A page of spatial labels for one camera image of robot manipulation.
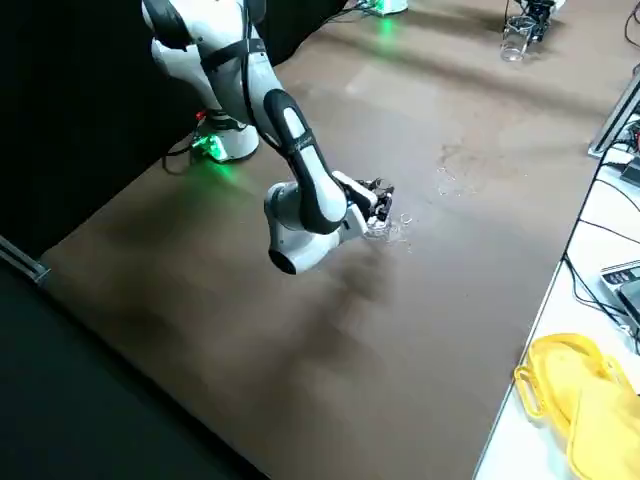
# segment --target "black curtain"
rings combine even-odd
[[[259,30],[272,62],[344,4],[268,0]],[[3,10],[0,234],[38,257],[186,135],[200,106],[154,65],[139,0]]]

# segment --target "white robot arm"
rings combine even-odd
[[[269,255],[290,274],[318,263],[344,241],[385,222],[393,188],[356,182],[327,168],[313,132],[284,91],[252,24],[254,0],[142,0],[145,22],[171,49],[195,45],[204,74],[225,112],[254,125],[282,155],[296,182],[269,189]]]

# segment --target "yellow container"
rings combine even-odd
[[[577,334],[550,335],[534,341],[527,352],[527,365],[516,368],[513,375],[527,414],[536,420],[548,417],[564,438],[569,436],[587,381],[605,380],[633,393],[618,362],[602,355],[592,340]]]
[[[567,458],[583,480],[640,480],[640,398],[612,382],[583,386]]]

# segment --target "glass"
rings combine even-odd
[[[529,40],[536,22],[526,15],[511,17],[507,20],[502,36],[500,56],[507,62],[519,62],[529,46]]]

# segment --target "white desk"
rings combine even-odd
[[[627,163],[630,156],[610,150],[603,162]],[[619,180],[619,173],[603,167],[598,178],[614,184],[640,206],[640,189]],[[580,218],[640,240],[640,212],[619,192],[595,182],[587,195]],[[599,300],[619,306],[599,279],[604,267],[640,259],[640,245],[610,232],[578,222],[568,254],[573,265]],[[576,279],[582,298],[591,299]],[[560,262],[527,342],[553,333],[580,333],[593,339],[600,349],[613,355],[629,381],[640,392],[640,356],[634,342],[604,313],[579,303],[573,295],[573,281],[566,263]],[[564,445],[558,445],[551,427],[536,426],[528,420],[518,393],[509,387],[496,423],[476,468],[476,480],[573,479]]]

